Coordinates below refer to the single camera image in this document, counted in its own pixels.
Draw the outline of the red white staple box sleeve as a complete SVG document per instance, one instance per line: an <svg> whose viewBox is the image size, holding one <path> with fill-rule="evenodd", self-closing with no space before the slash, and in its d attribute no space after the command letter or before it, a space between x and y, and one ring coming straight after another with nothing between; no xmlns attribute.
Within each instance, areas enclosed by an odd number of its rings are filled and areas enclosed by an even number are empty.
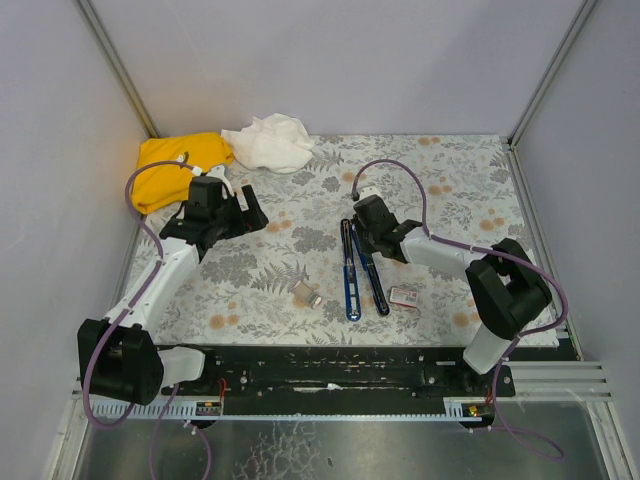
<svg viewBox="0 0 640 480"><path fill-rule="evenodd" d="M395 305L416 308L418 293L413 290L392 287L389 294L389 302Z"/></svg>

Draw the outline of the blue stapler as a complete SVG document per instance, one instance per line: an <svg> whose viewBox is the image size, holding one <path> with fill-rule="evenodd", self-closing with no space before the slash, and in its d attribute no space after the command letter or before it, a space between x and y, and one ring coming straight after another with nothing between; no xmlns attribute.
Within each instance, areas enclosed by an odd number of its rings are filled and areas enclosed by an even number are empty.
<svg viewBox="0 0 640 480"><path fill-rule="evenodd" d="M349 219L340 222L340 234L343 251L343 281L345 294L345 315L352 322L361 319L359 285L355 259L360 260L362 269L367 276L372 291L374 304L380 316L388 316L390 307L385 298L380 276L370 253L366 252L359 239L356 227Z"/></svg>

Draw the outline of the staple box tray with staples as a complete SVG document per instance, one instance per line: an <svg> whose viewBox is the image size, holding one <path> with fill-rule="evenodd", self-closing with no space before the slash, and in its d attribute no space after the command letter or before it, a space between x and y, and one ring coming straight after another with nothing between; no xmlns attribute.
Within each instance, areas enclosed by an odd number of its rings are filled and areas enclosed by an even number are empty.
<svg viewBox="0 0 640 480"><path fill-rule="evenodd" d="M296 300L312 309L317 308L323 300L316 290L303 280L296 282L293 285L291 292Z"/></svg>

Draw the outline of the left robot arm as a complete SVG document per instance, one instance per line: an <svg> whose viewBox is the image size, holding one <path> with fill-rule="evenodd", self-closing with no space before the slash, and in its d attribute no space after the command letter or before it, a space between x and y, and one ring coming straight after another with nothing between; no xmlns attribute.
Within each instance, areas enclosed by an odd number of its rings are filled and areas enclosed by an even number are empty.
<svg viewBox="0 0 640 480"><path fill-rule="evenodd" d="M161 350L153 342L161 317L184 281L218 242L264 229L269 220L251 185L239 194L221 177L198 176L188 198L159 233L160 254L101 320L77 333L83 395L148 405L171 385L198 380L203 351Z"/></svg>

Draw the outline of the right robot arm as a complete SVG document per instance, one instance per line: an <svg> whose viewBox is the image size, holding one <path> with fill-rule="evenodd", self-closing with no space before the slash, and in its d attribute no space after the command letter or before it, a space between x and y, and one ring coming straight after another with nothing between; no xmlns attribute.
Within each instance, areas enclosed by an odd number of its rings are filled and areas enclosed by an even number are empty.
<svg viewBox="0 0 640 480"><path fill-rule="evenodd" d="M502 240L487 253L453 246L426 234L417 221L400 223L375 193L360 194L354 211L356 235L365 252L426 266L467 283L481 326L463 360L478 374L488 373L552 300L542 274L513 239Z"/></svg>

